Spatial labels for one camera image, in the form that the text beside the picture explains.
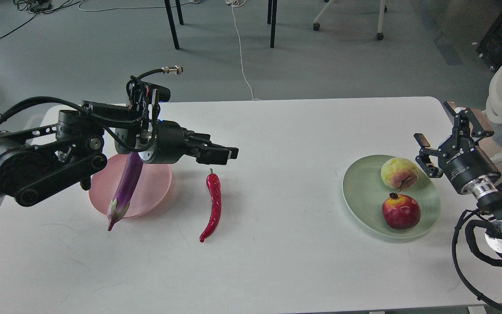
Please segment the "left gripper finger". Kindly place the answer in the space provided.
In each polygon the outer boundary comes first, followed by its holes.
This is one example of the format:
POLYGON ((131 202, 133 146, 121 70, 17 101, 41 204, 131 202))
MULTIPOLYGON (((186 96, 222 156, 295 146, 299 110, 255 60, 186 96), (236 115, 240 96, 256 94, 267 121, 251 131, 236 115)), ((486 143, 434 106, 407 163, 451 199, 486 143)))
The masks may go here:
POLYGON ((190 149, 186 155, 195 158, 198 164, 227 165, 229 160, 237 159, 237 147, 200 146, 190 149))
POLYGON ((199 145, 211 145, 211 135, 205 133, 196 133, 195 131, 183 129, 184 141, 188 147, 197 147, 199 145))

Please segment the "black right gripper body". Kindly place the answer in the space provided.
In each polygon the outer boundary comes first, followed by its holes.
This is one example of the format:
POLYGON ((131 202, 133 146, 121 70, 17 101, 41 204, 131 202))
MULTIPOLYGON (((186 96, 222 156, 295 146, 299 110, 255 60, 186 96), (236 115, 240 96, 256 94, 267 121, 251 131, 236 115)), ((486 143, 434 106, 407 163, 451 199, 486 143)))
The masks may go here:
POLYGON ((482 176, 488 177, 492 183, 497 182, 501 176, 500 171, 472 137, 448 137, 438 147, 438 151, 446 155, 438 157, 438 166, 458 194, 469 194, 466 185, 482 176))

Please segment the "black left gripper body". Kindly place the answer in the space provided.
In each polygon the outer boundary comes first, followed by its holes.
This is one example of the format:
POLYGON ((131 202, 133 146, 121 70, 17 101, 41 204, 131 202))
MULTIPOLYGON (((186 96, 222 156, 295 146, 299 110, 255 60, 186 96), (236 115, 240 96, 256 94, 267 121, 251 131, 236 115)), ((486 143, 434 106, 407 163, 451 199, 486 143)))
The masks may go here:
POLYGON ((140 152, 140 159, 146 164, 174 164, 189 152, 183 128, 174 121, 159 120, 152 146, 140 152))

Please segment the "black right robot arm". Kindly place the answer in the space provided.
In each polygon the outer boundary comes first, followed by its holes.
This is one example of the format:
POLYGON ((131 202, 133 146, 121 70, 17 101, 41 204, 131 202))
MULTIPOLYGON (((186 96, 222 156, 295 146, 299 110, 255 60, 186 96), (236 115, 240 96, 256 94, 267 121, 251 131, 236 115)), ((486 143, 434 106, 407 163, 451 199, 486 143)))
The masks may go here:
POLYGON ((454 102, 444 102, 453 119, 450 136, 437 148, 426 137, 415 133, 420 146, 416 162, 430 177, 445 176, 459 195, 473 195, 476 209, 467 209, 459 217, 451 243, 453 265, 462 283, 478 300, 502 312, 502 304, 488 298, 470 284, 458 264, 458 238, 465 233, 470 252, 490 266, 502 268, 502 189, 496 187, 501 173, 479 142, 494 134, 483 121, 482 111, 462 109, 454 102))

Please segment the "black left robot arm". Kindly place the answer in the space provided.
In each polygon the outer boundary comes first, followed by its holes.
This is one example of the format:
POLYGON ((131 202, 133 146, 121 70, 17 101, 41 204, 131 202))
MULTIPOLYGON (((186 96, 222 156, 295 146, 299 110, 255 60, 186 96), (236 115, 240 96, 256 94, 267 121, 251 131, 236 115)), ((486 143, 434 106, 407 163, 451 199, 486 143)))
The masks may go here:
POLYGON ((183 155, 197 163, 225 165, 239 149, 211 141, 173 121, 159 119, 161 103, 170 100, 168 88, 144 81, 156 73, 183 71, 162 67, 131 76, 126 105, 84 101, 82 105, 55 97, 31 97, 0 114, 0 125, 12 116, 48 103, 68 106, 55 124, 10 133, 0 131, 0 197, 11 196, 24 207, 38 204, 79 183, 91 188, 91 176, 103 170, 104 133, 114 140, 117 153, 135 153, 146 164, 174 164, 183 155))

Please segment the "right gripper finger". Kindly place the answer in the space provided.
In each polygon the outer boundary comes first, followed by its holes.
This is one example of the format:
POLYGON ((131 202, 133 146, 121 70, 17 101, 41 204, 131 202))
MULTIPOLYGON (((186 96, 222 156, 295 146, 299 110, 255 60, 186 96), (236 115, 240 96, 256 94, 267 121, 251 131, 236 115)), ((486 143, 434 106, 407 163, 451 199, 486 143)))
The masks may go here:
POLYGON ((444 102, 443 106, 453 118, 451 137, 454 142, 460 142, 460 139, 476 139, 479 142, 494 135, 490 123, 479 109, 458 107, 454 102, 444 102))
POLYGON ((420 146, 420 150, 416 156, 416 162, 421 167, 422 171, 424 171, 426 176, 430 178, 442 177, 442 175, 444 175, 444 171, 432 163, 430 156, 445 158, 445 151, 441 148, 434 149, 430 147, 430 143, 422 133, 415 133, 413 137, 420 146))

